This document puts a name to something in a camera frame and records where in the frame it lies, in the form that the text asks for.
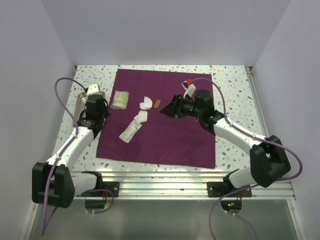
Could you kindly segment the bagged bandage roll green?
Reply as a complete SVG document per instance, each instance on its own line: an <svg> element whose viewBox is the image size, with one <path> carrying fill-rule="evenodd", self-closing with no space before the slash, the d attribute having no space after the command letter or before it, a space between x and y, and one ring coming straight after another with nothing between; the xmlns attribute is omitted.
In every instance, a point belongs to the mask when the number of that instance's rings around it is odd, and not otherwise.
<svg viewBox="0 0 320 240"><path fill-rule="evenodd" d="M127 91L116 90L113 96L111 108L124 110L127 108L129 102L130 93Z"/></svg>

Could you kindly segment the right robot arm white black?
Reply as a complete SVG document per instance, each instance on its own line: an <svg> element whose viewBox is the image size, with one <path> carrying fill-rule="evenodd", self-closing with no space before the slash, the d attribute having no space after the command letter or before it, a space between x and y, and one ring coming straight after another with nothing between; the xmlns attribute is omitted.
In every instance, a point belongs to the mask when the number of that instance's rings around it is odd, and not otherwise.
<svg viewBox="0 0 320 240"><path fill-rule="evenodd" d="M160 113L170 118L194 117L205 131L233 143L249 155L249 168L236 169L223 178L222 189L227 196L235 196L242 187L250 185L267 188L291 170L278 137L256 135L231 122L215 109L208 90L197 90L194 98L188 94L175 95Z"/></svg>

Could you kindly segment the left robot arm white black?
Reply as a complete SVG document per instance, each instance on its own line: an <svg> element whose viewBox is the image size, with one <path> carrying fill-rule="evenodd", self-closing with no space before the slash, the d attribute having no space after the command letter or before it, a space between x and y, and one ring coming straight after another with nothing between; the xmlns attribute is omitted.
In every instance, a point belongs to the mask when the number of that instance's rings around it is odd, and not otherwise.
<svg viewBox="0 0 320 240"><path fill-rule="evenodd" d="M74 197L82 193L89 192L95 197L103 193L100 173L82 171L74 174L72 168L102 130L108 116L107 100L99 94L90 95L68 140L46 162L33 166L31 199L34 203L66 209Z"/></svg>

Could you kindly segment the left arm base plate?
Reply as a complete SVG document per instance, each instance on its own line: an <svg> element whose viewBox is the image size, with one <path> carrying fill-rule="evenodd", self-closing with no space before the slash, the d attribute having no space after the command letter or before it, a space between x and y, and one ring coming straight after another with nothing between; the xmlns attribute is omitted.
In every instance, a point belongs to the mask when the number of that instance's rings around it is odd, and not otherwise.
<svg viewBox="0 0 320 240"><path fill-rule="evenodd" d="M95 188L84 191L82 197L105 197L111 196L108 192L103 192L103 190L108 190L113 194L114 198L119 195L120 183L118 181L104 181L101 173L96 171L83 171L82 174L92 175L96 177Z"/></svg>

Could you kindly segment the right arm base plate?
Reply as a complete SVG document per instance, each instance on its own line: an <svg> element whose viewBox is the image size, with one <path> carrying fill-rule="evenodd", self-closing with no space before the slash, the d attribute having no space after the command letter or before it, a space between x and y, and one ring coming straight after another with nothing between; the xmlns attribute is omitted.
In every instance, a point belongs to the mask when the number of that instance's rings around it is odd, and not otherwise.
<svg viewBox="0 0 320 240"><path fill-rule="evenodd" d="M209 198L214 198L214 197L222 197L228 193L236 191L238 188L233 187L231 184L229 177L231 174L239 171L240 169L236 169L230 173L228 173L225 177L222 178L222 181L209 181L206 183L206 189L207 189L207 194ZM232 194L230 197L238 197L242 196L245 198L250 198L252 197L252 190L251 189L246 189L241 192L238 192L237 194Z"/></svg>

